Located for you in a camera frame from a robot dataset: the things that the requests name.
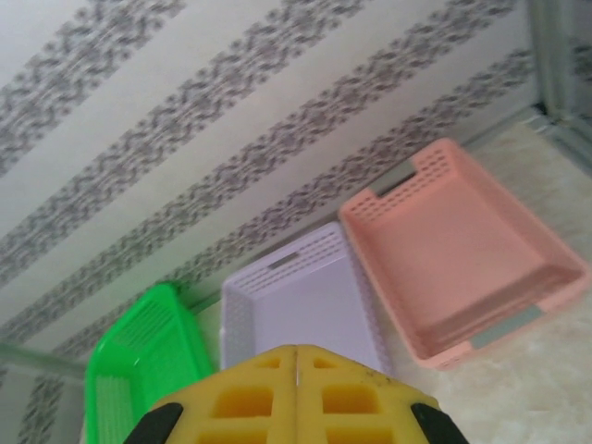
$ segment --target pink plastic basket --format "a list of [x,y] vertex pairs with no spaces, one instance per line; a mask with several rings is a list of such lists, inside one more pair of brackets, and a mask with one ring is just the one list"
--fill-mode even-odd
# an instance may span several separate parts
[[414,155],[340,209],[415,360],[444,368],[588,287],[587,264],[455,142]]

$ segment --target floor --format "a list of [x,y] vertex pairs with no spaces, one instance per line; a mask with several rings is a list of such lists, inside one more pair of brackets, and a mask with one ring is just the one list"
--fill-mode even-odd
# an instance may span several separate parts
[[[523,124],[473,152],[592,264],[592,179]],[[199,315],[217,358],[219,305]],[[382,314],[397,377],[435,396],[471,444],[582,444],[592,438],[592,294],[458,367],[412,362]]]

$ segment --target square hole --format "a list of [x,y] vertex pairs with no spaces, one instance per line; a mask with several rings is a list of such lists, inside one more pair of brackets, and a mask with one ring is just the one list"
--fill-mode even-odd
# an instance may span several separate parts
[[327,444],[395,444],[387,428],[329,428]]
[[265,430],[223,430],[203,433],[197,444],[266,444]]
[[323,413],[380,413],[376,392],[363,385],[323,388]]
[[270,416],[274,392],[267,387],[236,387],[222,393],[216,402],[214,418],[252,418]]

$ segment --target black rubber corner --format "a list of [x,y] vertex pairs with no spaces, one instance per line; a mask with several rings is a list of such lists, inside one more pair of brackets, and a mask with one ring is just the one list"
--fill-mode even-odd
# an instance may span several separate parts
[[411,406],[429,444],[469,444],[452,419],[444,412],[418,402]]
[[183,413],[183,406],[170,402],[145,414],[123,444],[166,444]]

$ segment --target yellow plastic object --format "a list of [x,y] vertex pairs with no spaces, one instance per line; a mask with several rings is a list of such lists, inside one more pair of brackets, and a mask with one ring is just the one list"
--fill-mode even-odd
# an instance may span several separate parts
[[318,347],[284,346],[154,408],[182,406],[166,444],[437,443],[412,412],[417,404],[440,413],[434,398],[375,370]]

